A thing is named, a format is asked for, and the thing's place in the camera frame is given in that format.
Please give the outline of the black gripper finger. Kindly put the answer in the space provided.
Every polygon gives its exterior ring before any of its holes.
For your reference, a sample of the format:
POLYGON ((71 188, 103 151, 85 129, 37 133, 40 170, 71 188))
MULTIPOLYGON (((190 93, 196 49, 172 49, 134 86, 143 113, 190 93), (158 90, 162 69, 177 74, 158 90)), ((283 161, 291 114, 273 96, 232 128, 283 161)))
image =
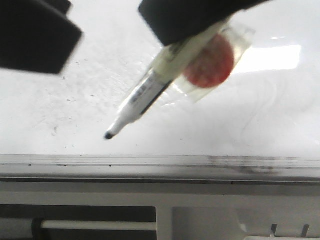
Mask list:
POLYGON ((264 0, 143 0, 138 11, 163 46, 198 35, 264 0))
POLYGON ((82 37, 68 19, 71 6, 69 0, 2 0, 1 68, 60 74, 82 37))

